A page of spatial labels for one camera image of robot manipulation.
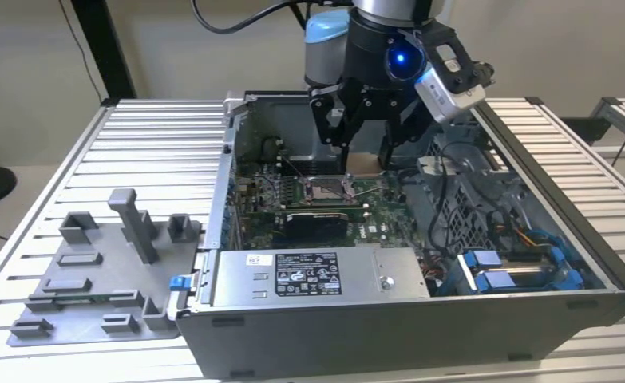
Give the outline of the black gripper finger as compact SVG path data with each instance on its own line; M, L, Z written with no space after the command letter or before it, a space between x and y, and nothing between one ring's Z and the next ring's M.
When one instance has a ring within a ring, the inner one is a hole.
M430 125L430 112L421 97L381 99L377 115L385 123L378 162L390 167L394 149L406 142L417 142Z
M350 141L365 121L363 90L361 82L341 81L337 85L311 87L307 91L318 138L339 150L337 163L341 172L346 172Z

